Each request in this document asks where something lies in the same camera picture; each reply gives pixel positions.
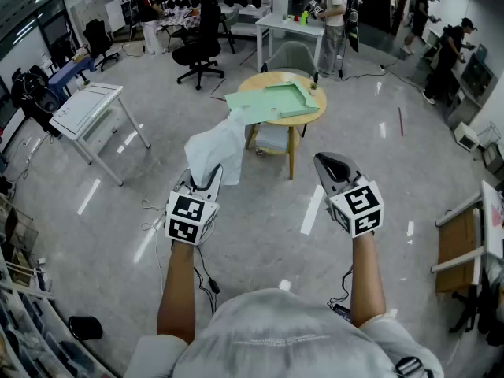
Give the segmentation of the light green folding board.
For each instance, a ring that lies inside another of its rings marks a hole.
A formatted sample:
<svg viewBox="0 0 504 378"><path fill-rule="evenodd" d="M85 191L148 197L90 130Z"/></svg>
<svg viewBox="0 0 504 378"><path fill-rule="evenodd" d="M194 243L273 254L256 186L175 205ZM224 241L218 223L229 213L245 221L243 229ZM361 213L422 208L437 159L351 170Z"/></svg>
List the light green folding board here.
<svg viewBox="0 0 504 378"><path fill-rule="evenodd" d="M225 95L231 112L245 125L316 113L320 106L297 81Z"/></svg>

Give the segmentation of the white rectangular table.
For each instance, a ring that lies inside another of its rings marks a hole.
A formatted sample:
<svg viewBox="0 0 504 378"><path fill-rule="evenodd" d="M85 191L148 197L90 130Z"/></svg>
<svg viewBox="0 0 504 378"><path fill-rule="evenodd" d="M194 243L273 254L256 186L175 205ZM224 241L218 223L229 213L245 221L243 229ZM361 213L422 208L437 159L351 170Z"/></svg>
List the white rectangular table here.
<svg viewBox="0 0 504 378"><path fill-rule="evenodd" d="M313 55L315 64L318 64L321 43L324 34L324 23L318 20L309 21L307 25L301 25L299 22L293 20L284 20L279 14L269 13L262 17L255 23L256 30L256 54L257 54L257 72L261 71L261 67L265 63L263 59L263 31L267 30L269 32L269 57L272 56L272 44L273 44L273 31L284 31L291 32L295 34L305 35L316 39L316 47Z"/></svg>

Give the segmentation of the black round bin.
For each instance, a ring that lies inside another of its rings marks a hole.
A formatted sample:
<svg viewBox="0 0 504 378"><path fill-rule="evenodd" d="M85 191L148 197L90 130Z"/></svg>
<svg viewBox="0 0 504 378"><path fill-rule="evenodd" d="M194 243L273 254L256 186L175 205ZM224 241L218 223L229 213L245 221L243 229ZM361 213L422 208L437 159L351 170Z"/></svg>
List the black round bin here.
<svg viewBox="0 0 504 378"><path fill-rule="evenodd" d="M102 325L93 316L71 316L68 320L68 328L79 341L98 340L103 336Z"/></svg>

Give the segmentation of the blue table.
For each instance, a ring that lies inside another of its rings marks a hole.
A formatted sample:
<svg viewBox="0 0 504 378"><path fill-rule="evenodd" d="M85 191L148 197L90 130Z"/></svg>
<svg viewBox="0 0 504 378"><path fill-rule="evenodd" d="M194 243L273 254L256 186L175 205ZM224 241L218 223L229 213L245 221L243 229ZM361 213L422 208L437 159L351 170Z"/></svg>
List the blue table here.
<svg viewBox="0 0 504 378"><path fill-rule="evenodd" d="M92 57L85 56L79 62L70 60L48 79L48 88L54 92L56 96L60 97L62 100L66 100L68 96L65 94L64 88L71 78L79 76L84 83L88 81L87 77L83 74L85 70L90 72L95 71L95 61Z"/></svg>

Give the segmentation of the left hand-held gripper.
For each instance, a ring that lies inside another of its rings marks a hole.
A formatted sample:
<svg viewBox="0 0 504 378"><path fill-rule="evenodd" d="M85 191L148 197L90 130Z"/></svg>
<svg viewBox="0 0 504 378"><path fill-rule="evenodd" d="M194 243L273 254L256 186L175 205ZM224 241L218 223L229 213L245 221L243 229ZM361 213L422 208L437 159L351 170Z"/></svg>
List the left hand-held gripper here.
<svg viewBox="0 0 504 378"><path fill-rule="evenodd" d="M222 165L217 165L204 187L196 185L190 169L183 172L166 203L166 237L192 246L209 237L220 209L217 196L223 171Z"/></svg>

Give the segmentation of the person's right forearm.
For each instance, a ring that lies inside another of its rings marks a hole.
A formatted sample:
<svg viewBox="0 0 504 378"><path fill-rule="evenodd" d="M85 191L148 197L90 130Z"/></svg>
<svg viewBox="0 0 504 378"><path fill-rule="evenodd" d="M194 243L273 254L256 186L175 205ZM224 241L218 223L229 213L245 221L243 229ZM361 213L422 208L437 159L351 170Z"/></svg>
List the person's right forearm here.
<svg viewBox="0 0 504 378"><path fill-rule="evenodd" d="M356 327L386 313L374 235L370 232L353 238L353 276L350 320Z"/></svg>

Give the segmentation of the round wooden table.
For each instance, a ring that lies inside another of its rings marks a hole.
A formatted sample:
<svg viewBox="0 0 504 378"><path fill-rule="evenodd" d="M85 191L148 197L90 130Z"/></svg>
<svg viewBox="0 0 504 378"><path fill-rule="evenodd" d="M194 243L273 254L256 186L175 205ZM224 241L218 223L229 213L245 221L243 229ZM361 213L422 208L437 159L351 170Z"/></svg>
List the round wooden table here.
<svg viewBox="0 0 504 378"><path fill-rule="evenodd" d="M251 76L243 81L239 86L238 92L255 91L270 85L287 81L299 82L306 90L310 89L310 85L312 83L309 78L294 74L292 72L264 72L258 73L257 75ZM319 106L319 110L317 112L269 121L269 124L288 127L289 139L287 150L281 152L267 149L267 152L274 155L281 155L285 153L289 156L289 177L291 180L294 179L295 148L297 147L299 140L301 139L301 134L298 132L297 127L305 126L314 122L315 120L318 120L327 109L326 94L321 87L317 87L314 90L312 97L315 103L317 103L317 105Z"/></svg>

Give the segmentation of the wooden and white side table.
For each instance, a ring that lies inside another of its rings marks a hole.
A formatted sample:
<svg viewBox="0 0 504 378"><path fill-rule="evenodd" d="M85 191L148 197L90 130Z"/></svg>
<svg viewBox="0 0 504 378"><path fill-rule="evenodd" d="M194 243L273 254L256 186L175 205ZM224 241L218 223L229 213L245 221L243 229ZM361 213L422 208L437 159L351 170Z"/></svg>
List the wooden and white side table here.
<svg viewBox="0 0 504 378"><path fill-rule="evenodd" d="M480 284L484 257L504 263L504 196L486 181L478 192L435 222L439 233L436 294Z"/></svg>

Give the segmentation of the white desk with drawing board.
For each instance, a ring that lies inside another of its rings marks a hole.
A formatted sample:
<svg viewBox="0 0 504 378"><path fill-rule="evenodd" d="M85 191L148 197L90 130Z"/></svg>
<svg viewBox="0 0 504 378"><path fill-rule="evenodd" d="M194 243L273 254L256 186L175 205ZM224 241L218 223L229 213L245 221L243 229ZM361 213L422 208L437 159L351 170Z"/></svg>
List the white desk with drawing board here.
<svg viewBox="0 0 504 378"><path fill-rule="evenodd" d="M50 120L50 125L69 140L87 164L99 165L120 187L124 181L100 158L101 149L94 148L87 139L92 132L97 132L103 138L102 142L106 143L118 128L118 124L110 122L109 118L118 116L126 117L144 146L147 149L151 147L133 112L121 97L123 89L122 86L92 82L72 95Z"/></svg>

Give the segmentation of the person's left forearm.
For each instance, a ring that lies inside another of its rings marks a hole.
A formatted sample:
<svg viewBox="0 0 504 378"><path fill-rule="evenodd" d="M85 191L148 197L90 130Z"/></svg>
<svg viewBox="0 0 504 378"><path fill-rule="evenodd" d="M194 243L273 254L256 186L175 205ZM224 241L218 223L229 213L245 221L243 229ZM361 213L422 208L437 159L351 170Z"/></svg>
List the person's left forearm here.
<svg viewBox="0 0 504 378"><path fill-rule="evenodd" d="M194 247L175 241L157 313L157 334L191 344L195 339Z"/></svg>

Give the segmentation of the black office chair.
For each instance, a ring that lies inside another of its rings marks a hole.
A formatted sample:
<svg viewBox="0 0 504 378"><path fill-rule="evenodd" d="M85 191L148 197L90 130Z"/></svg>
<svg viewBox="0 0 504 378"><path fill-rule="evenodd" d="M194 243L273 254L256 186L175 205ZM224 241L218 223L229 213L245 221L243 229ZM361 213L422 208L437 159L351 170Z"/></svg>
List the black office chair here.
<svg viewBox="0 0 504 378"><path fill-rule="evenodd" d="M186 66L189 71L176 79L181 84L183 79L196 75L195 89L201 89L202 74L204 72L217 74L224 78L223 70L217 68L215 58L221 53L218 41L218 28L221 21L221 8L217 0L202 0L200 10L200 23L197 31L186 30L181 39L183 45L172 52L172 59L181 66Z"/></svg>
<svg viewBox="0 0 504 378"><path fill-rule="evenodd" d="M110 32L106 32L105 22L103 20L92 20L87 23L83 32L88 41L88 48L91 57L95 60L94 68L100 68L103 71L105 63L109 61L119 61L119 53L109 54L113 46L113 39Z"/></svg>

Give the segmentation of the stack of paper sheets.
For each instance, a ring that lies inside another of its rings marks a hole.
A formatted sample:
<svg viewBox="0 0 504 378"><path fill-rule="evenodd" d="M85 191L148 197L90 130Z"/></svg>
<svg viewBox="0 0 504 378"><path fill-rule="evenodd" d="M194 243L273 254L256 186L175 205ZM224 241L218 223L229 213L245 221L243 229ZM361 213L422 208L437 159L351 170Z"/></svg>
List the stack of paper sheets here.
<svg viewBox="0 0 504 378"><path fill-rule="evenodd" d="M263 123L259 127L255 142L260 148L284 152L289 142L289 128Z"/></svg>

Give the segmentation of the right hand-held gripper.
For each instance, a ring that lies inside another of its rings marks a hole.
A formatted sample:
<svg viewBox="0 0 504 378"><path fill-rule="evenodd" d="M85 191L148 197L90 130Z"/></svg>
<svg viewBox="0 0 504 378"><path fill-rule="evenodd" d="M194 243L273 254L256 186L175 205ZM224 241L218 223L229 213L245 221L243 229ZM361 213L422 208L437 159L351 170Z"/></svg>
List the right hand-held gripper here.
<svg viewBox="0 0 504 378"><path fill-rule="evenodd" d="M381 227L384 201L376 182L357 162L341 154L320 152L313 159L334 221L356 238Z"/></svg>

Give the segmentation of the white A4 paper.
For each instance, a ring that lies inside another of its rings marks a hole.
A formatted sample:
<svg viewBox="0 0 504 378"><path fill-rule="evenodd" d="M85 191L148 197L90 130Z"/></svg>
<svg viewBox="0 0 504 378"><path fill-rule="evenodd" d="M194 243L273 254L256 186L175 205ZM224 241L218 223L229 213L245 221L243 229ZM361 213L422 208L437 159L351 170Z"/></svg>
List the white A4 paper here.
<svg viewBox="0 0 504 378"><path fill-rule="evenodd" d="M191 175L196 185L203 187L217 165L223 167L221 183L239 183L245 149L245 123L242 112L231 111L214 128L193 135L184 146Z"/></svg>

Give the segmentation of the white storage rack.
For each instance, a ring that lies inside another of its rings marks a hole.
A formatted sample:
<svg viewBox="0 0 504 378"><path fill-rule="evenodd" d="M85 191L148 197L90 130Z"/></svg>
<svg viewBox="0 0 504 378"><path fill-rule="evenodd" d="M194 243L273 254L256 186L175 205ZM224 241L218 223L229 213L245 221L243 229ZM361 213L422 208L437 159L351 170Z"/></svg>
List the white storage rack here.
<svg viewBox="0 0 504 378"><path fill-rule="evenodd" d="M0 378L117 378L56 310L32 221L0 194Z"/></svg>

